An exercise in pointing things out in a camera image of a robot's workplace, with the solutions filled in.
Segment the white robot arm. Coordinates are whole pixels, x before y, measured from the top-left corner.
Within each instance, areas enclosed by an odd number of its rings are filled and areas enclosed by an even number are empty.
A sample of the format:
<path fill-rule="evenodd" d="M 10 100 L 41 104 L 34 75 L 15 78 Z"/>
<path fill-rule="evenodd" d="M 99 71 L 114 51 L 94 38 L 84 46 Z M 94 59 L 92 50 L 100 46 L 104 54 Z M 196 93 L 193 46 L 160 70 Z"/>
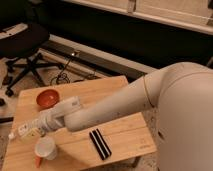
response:
<path fill-rule="evenodd" d="M 179 62 L 148 73 L 96 104 L 82 108 L 78 97 L 40 113 L 44 132 L 80 131 L 158 109 L 159 171 L 213 171 L 213 69 Z"/>

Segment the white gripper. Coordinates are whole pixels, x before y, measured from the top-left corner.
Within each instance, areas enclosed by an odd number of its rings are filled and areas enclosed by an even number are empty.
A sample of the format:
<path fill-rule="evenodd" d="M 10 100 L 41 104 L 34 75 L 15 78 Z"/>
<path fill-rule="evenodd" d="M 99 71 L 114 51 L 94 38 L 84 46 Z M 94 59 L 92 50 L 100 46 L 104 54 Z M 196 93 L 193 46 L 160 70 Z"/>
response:
<path fill-rule="evenodd" d="M 64 117 L 82 108 L 78 96 L 62 100 L 52 108 L 43 110 L 38 117 L 38 127 L 45 132 L 54 132 L 65 126 Z"/>

